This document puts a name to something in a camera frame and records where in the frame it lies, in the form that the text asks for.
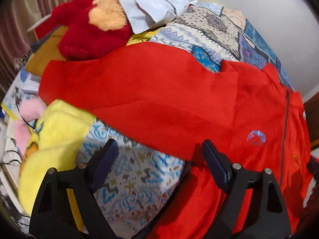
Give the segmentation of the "red zip jacket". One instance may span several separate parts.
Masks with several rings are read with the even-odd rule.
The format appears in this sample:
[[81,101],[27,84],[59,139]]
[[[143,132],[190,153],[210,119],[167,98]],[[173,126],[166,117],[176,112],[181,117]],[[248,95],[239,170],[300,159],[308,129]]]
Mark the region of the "red zip jacket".
[[116,131],[192,164],[149,238],[203,238],[225,195],[201,153],[204,140],[232,162],[279,184],[292,231],[302,216],[311,175],[310,141],[299,93],[280,83],[275,67],[223,61],[217,73],[189,52],[144,42],[91,61],[51,61],[39,86]]

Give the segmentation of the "yellow plush blanket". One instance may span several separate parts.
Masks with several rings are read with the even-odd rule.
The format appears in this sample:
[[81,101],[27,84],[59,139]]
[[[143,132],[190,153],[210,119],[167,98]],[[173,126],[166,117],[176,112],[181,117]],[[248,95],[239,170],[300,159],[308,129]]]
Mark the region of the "yellow plush blanket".
[[18,199],[25,214],[31,215],[47,170],[71,170],[95,116],[62,100],[55,100],[36,123],[20,166]]

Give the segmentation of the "blue patterned patchwork bedspread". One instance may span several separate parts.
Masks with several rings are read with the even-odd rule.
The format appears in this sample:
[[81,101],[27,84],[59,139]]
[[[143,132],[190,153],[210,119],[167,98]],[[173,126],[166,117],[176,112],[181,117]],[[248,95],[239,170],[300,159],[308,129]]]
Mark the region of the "blue patterned patchwork bedspread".
[[238,61],[214,63],[202,47],[172,34],[199,34],[191,16],[145,43],[116,50],[85,65],[93,85],[83,108],[96,117],[81,146],[87,159],[109,139],[119,155],[96,200],[119,238],[200,238],[223,202],[201,153],[215,146],[245,168],[270,168],[287,207],[294,163],[290,138],[293,91],[277,58],[265,59],[264,40],[250,23],[237,36]]

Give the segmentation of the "pink plush toy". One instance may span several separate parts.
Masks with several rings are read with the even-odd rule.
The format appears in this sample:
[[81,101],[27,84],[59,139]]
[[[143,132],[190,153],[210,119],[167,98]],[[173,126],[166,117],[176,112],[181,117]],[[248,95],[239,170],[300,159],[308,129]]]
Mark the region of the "pink plush toy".
[[21,155],[25,155],[28,141],[31,137],[30,129],[35,129],[31,122],[38,120],[44,114],[47,105],[40,97],[32,97],[22,101],[17,106],[17,109],[20,119],[14,121],[14,139]]

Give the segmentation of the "brown wooden door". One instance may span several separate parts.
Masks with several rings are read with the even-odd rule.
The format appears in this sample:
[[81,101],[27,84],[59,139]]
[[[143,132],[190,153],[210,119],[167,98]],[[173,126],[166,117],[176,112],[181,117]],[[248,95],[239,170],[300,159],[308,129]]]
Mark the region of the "brown wooden door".
[[318,148],[318,128],[319,128],[319,94],[304,103],[306,122],[309,131],[311,149]]

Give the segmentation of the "mustard yellow cloth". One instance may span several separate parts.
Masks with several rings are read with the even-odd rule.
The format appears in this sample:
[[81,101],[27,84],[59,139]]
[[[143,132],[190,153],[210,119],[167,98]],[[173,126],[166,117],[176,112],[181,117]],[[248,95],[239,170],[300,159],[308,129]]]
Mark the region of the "mustard yellow cloth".
[[67,31],[66,26],[60,26],[38,42],[33,55],[28,59],[25,70],[31,74],[42,76],[45,68],[51,61],[66,61],[61,55],[58,45]]

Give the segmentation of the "red plush toy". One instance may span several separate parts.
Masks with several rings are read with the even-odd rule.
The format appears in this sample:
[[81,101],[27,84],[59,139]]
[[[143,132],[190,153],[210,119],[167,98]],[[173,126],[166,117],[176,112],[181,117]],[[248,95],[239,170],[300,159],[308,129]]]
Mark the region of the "red plush toy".
[[68,61],[86,61],[126,46],[132,27],[119,0],[72,0],[55,7],[35,27],[38,39],[56,27],[67,30],[57,48]]

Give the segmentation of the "white shirt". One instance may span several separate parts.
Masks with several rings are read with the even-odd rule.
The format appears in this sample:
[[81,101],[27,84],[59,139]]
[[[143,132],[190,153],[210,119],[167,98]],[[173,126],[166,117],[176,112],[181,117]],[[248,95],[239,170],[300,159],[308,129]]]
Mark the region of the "white shirt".
[[134,34],[155,29],[182,16],[197,0],[118,0]]

